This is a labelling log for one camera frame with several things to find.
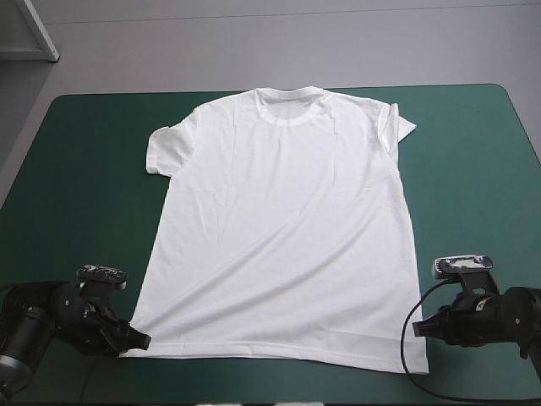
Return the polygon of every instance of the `short sleeve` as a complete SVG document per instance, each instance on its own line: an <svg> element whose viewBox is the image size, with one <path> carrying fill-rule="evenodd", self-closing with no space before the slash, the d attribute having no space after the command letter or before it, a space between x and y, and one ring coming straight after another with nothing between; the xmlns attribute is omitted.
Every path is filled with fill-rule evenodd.
<svg viewBox="0 0 541 406"><path fill-rule="evenodd" d="M398 164L398 143L416 127L416 124L400 117L396 103L391 105L383 103L378 117L378 137L396 165Z"/></svg>
<svg viewBox="0 0 541 406"><path fill-rule="evenodd" d="M171 177L183 167L194 153L199 109L173 127L161 127L149 138L146 152L146 172Z"/></svg>

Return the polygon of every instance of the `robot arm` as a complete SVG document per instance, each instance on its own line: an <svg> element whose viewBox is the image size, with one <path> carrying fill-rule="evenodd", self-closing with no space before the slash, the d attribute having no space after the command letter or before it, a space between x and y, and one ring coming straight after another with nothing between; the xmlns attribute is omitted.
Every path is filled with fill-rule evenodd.
<svg viewBox="0 0 541 406"><path fill-rule="evenodd" d="M54 337L88 355L147 349L150 337L118 319L110 304L127 277L118 269L87 265L77 283L15 285L0 314L0 404L28 385Z"/></svg>

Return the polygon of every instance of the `table surface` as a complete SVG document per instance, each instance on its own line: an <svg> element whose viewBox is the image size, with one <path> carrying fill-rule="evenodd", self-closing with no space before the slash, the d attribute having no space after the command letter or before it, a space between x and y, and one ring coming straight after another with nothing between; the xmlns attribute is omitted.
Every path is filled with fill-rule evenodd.
<svg viewBox="0 0 541 406"><path fill-rule="evenodd" d="M500 289L541 286L541 166L505 89L438 85L330 89L398 102L418 125L400 144L422 292L432 260L490 255ZM0 210L0 283L73 280L84 264L129 272L113 300L130 318L156 235L168 178L145 172L152 130L231 92L68 95L50 106ZM429 298L448 304L455 285ZM515 344L456 348L428 340L431 373L418 379L458 396L528 397L538 378ZM21 402L76 402L92 358L52 343ZM291 359L106 359L85 402L427 403L402 374Z"/></svg>

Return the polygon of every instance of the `t-shirt hem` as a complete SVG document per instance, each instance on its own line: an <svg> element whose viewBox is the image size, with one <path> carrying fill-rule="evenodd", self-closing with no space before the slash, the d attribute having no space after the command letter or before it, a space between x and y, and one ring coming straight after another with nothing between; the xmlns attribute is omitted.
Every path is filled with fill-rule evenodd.
<svg viewBox="0 0 541 406"><path fill-rule="evenodd" d="M290 346L286 344L235 342L235 343L152 343L148 350L131 349L123 357L138 358L281 358L306 359L327 364L352 366L367 370L404 373L399 359L382 359L370 355L335 353L321 349ZM426 357L409 360L407 368L412 373L428 374Z"/></svg>

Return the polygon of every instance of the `t-shirt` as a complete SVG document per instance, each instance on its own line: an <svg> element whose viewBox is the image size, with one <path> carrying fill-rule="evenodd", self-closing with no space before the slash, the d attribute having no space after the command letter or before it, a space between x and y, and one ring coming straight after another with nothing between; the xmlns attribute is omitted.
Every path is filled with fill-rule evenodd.
<svg viewBox="0 0 541 406"><path fill-rule="evenodd" d="M156 130L171 177L133 327L134 357L311 359L402 372L419 300L396 104L258 88ZM420 310L413 321L420 320ZM428 372L407 330L407 363Z"/></svg>

